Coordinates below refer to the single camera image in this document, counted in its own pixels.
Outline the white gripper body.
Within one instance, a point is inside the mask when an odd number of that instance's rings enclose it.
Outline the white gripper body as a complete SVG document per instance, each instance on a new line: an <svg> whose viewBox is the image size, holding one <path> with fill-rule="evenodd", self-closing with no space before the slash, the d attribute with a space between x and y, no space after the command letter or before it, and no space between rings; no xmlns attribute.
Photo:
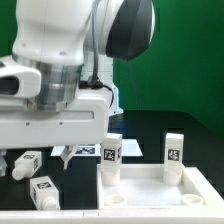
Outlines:
<svg viewBox="0 0 224 224"><path fill-rule="evenodd" d="M0 149L100 143L110 92L79 87L79 66L0 58Z"/></svg>

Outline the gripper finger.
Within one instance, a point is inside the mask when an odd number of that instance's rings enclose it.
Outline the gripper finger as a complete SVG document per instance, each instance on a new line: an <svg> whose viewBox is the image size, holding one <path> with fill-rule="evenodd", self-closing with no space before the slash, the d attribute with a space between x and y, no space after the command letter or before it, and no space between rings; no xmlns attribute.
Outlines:
<svg viewBox="0 0 224 224"><path fill-rule="evenodd" d="M68 162L71 160L76 151L77 151L77 145L66 146L65 149L63 150L64 170L67 169Z"/></svg>
<svg viewBox="0 0 224 224"><path fill-rule="evenodd" d="M7 163L4 158L6 156L6 153L6 149L0 149L0 177L5 176L6 174Z"/></svg>

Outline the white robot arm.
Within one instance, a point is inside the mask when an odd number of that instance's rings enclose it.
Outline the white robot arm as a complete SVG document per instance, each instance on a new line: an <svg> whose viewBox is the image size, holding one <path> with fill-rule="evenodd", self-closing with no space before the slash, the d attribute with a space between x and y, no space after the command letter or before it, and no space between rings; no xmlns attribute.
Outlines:
<svg viewBox="0 0 224 224"><path fill-rule="evenodd" d="M17 36L0 58L0 150L26 149L12 175L39 168L38 148L102 142L115 94L100 56L129 61L153 37L152 0L17 0Z"/></svg>

